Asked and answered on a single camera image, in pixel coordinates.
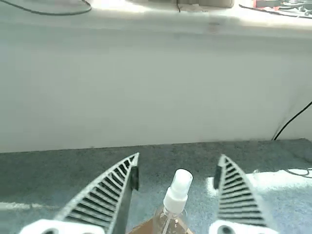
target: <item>gray carpet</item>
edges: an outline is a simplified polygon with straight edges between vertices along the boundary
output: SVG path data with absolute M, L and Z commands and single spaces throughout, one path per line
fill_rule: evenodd
M 140 189 L 133 193 L 128 231 L 153 215 L 175 170 L 184 168 L 194 176 L 186 205 L 190 228 L 208 233 L 217 209 L 211 181 L 223 153 L 250 174 L 281 233 L 311 233 L 312 175 L 307 175 L 307 168 L 312 169 L 312 143 L 305 139 L 0 154 L 0 233 L 16 234 L 30 222 L 52 218 L 96 176 L 136 152 L 140 152 Z

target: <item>spray bottle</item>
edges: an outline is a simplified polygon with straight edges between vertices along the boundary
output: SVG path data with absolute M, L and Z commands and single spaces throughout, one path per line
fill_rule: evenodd
M 186 234 L 187 213 L 184 209 L 193 176 L 184 169 L 178 169 L 168 188 L 163 205 L 153 217 L 153 234 Z

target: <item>black cable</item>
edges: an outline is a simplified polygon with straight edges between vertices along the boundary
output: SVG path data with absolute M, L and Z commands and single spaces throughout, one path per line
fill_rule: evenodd
M 81 15 L 81 14 L 87 13 L 87 12 L 92 10 L 92 6 L 91 6 L 91 4 L 89 2 L 87 2 L 86 0 L 81 0 L 81 1 L 85 5 L 88 6 L 88 9 L 83 10 L 83 11 L 74 11 L 74 12 L 49 13 L 49 12 L 42 12 L 42 11 L 35 11 L 35 10 L 32 10 L 32 9 L 28 9 L 28 8 L 23 7 L 23 6 L 11 3 L 11 2 L 9 2 L 7 0 L 0 0 L 0 2 L 6 3 L 6 4 L 10 5 L 10 6 L 16 7 L 18 9 L 23 10 L 23 11 L 27 11 L 27 12 L 30 12 L 30 13 L 33 13 L 33 14 L 38 14 L 38 15 L 44 15 L 44 16 L 74 16 L 74 15 Z
M 301 111 L 299 111 L 294 117 L 292 117 L 282 128 L 279 130 L 279 132 L 276 134 L 276 136 L 273 136 L 272 140 L 276 140 L 278 136 L 282 133 L 282 131 L 287 127 L 288 124 L 290 124 L 295 118 L 297 118 L 299 115 L 301 115 L 305 110 L 307 110 L 312 105 L 312 101 L 306 105 L 305 108 L 303 108 Z
M 179 11 L 179 13 L 181 12 L 181 9 L 180 9 L 180 7 L 179 7 L 179 0 L 176 0 L 176 7 L 177 7 L 177 9 L 178 9 L 178 11 Z

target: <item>window sill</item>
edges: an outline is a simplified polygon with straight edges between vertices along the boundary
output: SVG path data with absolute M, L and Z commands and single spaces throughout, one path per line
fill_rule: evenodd
M 3 23 L 86 29 L 139 30 L 207 35 L 312 38 L 312 19 L 271 15 L 239 7 L 230 9 L 172 3 L 122 3 L 93 6 L 87 14 L 47 17 L 0 7 Z

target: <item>sunlight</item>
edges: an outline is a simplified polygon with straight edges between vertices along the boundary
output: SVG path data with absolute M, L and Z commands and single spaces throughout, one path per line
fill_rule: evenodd
M 16 202 L 0 202 L 0 211 L 8 211 L 8 210 L 29 210 L 29 209 L 56 209 L 57 206 L 46 206 L 40 205 L 37 203 L 24 204 L 24 203 L 16 203 Z
M 123 12 L 143 13 L 147 7 L 136 5 L 126 0 L 94 0 L 91 4 L 94 9 L 115 10 Z
M 284 170 L 280 170 L 277 172 L 254 172 L 247 174 L 247 178 L 259 192 L 297 189 L 311 186 L 311 179 L 303 177 L 307 175 L 307 170 L 288 169 L 288 171 L 298 175 L 292 175 Z M 206 178 L 206 190 L 208 196 L 217 196 L 218 192 L 213 188 L 213 177 Z

